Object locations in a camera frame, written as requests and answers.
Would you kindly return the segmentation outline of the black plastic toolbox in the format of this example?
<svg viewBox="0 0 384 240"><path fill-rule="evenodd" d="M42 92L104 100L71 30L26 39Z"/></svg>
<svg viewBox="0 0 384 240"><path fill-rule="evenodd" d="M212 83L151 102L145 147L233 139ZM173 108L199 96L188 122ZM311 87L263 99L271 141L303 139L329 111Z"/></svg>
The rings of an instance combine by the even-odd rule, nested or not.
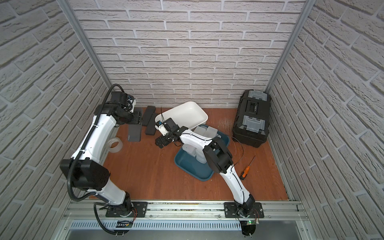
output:
<svg viewBox="0 0 384 240"><path fill-rule="evenodd" d="M269 135L271 98L257 90L246 90L240 98L233 138L240 143L260 147Z"/></svg>

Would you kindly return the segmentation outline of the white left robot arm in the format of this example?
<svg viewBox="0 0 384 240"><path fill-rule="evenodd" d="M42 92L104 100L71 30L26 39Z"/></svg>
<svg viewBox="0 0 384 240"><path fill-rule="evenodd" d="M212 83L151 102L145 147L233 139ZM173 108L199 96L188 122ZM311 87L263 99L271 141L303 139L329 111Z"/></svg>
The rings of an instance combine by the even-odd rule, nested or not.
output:
<svg viewBox="0 0 384 240"><path fill-rule="evenodd" d="M133 208L129 193L117 187L110 172L100 163L102 151L111 131L117 125L141 124L142 110L133 104L101 104L90 129L70 159L63 159L60 169L67 178L70 199L80 202L90 196L102 200L101 205L130 213Z"/></svg>

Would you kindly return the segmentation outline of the teal plastic tray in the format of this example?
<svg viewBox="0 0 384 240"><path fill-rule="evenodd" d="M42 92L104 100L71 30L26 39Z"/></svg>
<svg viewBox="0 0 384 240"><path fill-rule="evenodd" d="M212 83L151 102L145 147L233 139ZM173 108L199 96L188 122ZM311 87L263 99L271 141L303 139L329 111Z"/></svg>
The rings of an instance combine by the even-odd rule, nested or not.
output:
<svg viewBox="0 0 384 240"><path fill-rule="evenodd" d="M229 136L225 135L224 133L218 131L218 138L222 139L222 141L226 144L226 146L229 146L230 138ZM202 164L197 161L196 157L192 157L189 154L187 154L183 149L181 148L177 155L175 156L175 164L181 168L186 173L190 174L194 178L205 182L208 181L212 175L214 174L213 170L209 167L208 162L205 164Z"/></svg>

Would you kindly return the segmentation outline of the white plastic tray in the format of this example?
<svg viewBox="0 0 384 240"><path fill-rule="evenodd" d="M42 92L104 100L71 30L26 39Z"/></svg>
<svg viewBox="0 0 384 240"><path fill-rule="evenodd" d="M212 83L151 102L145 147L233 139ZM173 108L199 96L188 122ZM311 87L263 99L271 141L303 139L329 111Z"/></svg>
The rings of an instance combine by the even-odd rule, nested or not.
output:
<svg viewBox="0 0 384 240"><path fill-rule="evenodd" d="M209 117L197 103L189 101L157 115L155 122L163 122L169 118L179 127L185 126L194 130L197 126L205 124Z"/></svg>

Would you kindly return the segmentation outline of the clear pencil case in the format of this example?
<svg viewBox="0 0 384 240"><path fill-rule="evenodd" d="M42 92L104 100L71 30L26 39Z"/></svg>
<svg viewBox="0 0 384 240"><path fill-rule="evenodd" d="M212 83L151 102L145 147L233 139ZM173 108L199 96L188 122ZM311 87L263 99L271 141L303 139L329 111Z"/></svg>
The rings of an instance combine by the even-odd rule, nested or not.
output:
<svg viewBox="0 0 384 240"><path fill-rule="evenodd" d="M202 150L196 149L196 159L198 162L205 164L207 162L206 157Z"/></svg>
<svg viewBox="0 0 384 240"><path fill-rule="evenodd" d="M190 156L192 156L194 158L197 155L196 148L193 147L192 145L183 144L182 149L183 149L183 151L185 151L187 154L189 154Z"/></svg>
<svg viewBox="0 0 384 240"><path fill-rule="evenodd" d="M215 137L218 137L218 130L213 127L207 127L207 126L198 126L193 131L193 135L197 136L201 139L213 139Z"/></svg>

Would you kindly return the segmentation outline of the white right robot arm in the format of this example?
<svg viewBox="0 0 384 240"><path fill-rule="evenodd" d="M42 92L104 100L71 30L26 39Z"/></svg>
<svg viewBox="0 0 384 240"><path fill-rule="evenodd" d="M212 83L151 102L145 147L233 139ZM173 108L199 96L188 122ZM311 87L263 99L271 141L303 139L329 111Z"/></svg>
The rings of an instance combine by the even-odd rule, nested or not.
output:
<svg viewBox="0 0 384 240"><path fill-rule="evenodd" d="M230 188L237 204L237 215L247 218L251 214L255 198L240 180L232 160L233 156L221 138L204 137L185 126L179 127L171 118L156 122L155 128L162 134L156 139L159 148L172 142L181 142L202 150L209 167L220 174Z"/></svg>

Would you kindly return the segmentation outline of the orange handled screwdriver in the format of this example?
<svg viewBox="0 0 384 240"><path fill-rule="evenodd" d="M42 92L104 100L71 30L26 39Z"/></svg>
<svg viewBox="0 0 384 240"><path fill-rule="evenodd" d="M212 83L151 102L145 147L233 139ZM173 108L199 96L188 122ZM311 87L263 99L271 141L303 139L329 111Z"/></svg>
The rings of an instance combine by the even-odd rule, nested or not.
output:
<svg viewBox="0 0 384 240"><path fill-rule="evenodd" d="M244 170L242 171L242 173L239 176L240 180L244 180L247 177L247 175L250 171L251 165L252 165L253 161L255 160L255 158L256 158L256 156L254 156L252 158L251 162L244 168Z"/></svg>

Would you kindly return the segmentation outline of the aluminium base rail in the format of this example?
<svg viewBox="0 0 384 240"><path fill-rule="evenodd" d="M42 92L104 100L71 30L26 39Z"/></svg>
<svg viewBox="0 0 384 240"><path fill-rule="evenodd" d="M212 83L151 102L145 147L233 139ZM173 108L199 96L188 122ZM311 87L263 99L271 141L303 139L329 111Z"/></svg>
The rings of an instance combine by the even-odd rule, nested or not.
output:
<svg viewBox="0 0 384 240"><path fill-rule="evenodd" d="M236 204L229 201L134 200L134 212L126 216L98 207L102 220L244 220ZM308 221L306 211L298 201L260 201L248 213L248 219L259 221Z"/></svg>

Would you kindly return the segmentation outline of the clear tape roll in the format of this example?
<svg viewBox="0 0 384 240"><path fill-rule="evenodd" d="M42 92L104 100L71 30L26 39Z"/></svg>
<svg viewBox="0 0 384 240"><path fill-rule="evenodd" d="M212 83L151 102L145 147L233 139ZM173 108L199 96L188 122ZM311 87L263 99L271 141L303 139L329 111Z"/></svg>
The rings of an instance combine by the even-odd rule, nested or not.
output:
<svg viewBox="0 0 384 240"><path fill-rule="evenodd" d="M123 142L120 138L112 138L107 141L107 147L110 153L117 153L123 148Z"/></svg>

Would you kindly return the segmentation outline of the black pencil case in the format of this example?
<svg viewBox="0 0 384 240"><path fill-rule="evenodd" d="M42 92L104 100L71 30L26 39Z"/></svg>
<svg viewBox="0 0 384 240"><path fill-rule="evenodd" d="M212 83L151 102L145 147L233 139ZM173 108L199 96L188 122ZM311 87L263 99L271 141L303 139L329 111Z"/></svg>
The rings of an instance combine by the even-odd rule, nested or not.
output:
<svg viewBox="0 0 384 240"><path fill-rule="evenodd" d="M142 126L145 126L145 127L148 126L148 124L150 123L151 117L155 113L155 111L156 111L155 106L148 106L145 109L143 118L142 118Z"/></svg>
<svg viewBox="0 0 384 240"><path fill-rule="evenodd" d="M153 113L151 115L151 118L149 120L149 123L146 127L146 130L145 130L145 134L146 135L149 135L149 136L154 136L157 129L156 129L156 121L155 121L155 118L156 118L157 114L156 113Z"/></svg>
<svg viewBox="0 0 384 240"><path fill-rule="evenodd" d="M131 124L128 125L128 138L129 142L140 142L142 135L142 125L141 124Z"/></svg>

